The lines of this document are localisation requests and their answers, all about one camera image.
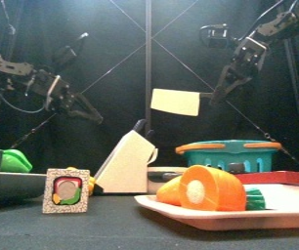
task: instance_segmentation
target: carrot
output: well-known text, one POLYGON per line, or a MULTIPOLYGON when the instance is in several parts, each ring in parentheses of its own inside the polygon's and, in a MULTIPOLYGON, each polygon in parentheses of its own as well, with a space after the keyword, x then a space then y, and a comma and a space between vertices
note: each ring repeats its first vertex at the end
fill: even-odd
POLYGON ((233 175, 194 165, 157 190, 155 200, 195 210, 243 211, 246 192, 233 175))
POLYGON ((179 206, 179 195, 178 195, 178 186, 179 186, 181 176, 173 178, 167 181, 155 192, 155 200, 161 203, 166 203, 174 206, 179 206))

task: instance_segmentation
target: red box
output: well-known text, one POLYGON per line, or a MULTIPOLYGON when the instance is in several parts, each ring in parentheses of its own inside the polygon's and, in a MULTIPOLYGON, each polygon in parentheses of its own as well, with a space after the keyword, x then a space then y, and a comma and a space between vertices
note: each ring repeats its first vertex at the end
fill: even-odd
POLYGON ((237 174, 242 184, 289 184, 299 185, 299 172, 273 171, 262 173, 237 174))

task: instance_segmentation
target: black table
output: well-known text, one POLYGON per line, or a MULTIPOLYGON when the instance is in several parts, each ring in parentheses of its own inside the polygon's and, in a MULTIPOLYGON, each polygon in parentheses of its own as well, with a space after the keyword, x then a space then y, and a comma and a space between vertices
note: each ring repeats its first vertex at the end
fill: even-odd
POLYGON ((41 214, 41 199, 0 206, 0 249, 299 249, 299 229, 206 231, 142 208, 133 196, 93 196, 83 214, 41 214))

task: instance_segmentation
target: white plate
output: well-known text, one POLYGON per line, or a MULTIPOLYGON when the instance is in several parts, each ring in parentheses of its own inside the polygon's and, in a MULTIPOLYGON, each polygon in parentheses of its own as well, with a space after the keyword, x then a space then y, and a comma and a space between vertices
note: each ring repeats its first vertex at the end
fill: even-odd
POLYGON ((186 209, 155 201, 154 195, 134 196, 139 205, 173 220, 205 230, 299 228, 299 212, 211 212, 186 209))
POLYGON ((0 202, 35 198, 43 194, 46 175, 0 172, 0 202))

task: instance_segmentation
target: gray tray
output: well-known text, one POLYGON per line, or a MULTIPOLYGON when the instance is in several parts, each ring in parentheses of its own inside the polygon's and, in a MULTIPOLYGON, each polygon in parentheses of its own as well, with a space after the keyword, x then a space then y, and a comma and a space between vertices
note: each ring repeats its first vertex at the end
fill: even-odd
POLYGON ((43 194, 46 175, 0 172, 0 201, 23 200, 43 194))

